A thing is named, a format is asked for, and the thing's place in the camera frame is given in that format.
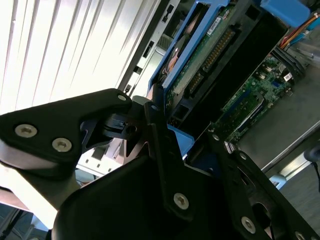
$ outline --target black plastic bracket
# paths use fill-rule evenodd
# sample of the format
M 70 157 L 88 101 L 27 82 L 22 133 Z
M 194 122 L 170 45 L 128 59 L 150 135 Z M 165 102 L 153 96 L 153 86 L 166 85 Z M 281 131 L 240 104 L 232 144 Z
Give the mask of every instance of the black plastic bracket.
M 122 91 L 107 89 L 4 114 L 0 116 L 2 143 L 36 156 L 39 161 L 10 156 L 0 161 L 41 177 L 66 178 L 75 170 L 83 152 L 110 142 L 112 138 L 105 136 L 101 127 L 105 120 L 112 114 L 126 114 L 131 107 L 131 99 Z M 36 135 L 26 138 L 16 134 L 16 127 L 22 124 L 35 127 Z M 57 138 L 69 140 L 71 149 L 55 150 L 53 141 Z
M 141 108 L 143 128 L 141 134 L 124 143 L 124 161 L 129 162 L 138 156 L 148 155 L 157 164 L 161 195 L 164 208 L 184 221 L 192 221 L 195 214 L 193 195 L 189 191 L 185 166 L 180 153 L 178 141 L 173 131 L 169 130 L 163 112 L 163 88 L 158 84 Z M 187 197 L 189 207 L 179 208 L 174 202 L 176 193 Z
M 232 225 L 244 239 L 296 239 L 297 233 L 311 239 L 317 235 L 247 154 L 239 150 L 228 154 L 223 141 L 212 132 L 207 132 L 207 138 L 220 166 Z M 251 220 L 254 233 L 246 229 L 243 217 Z

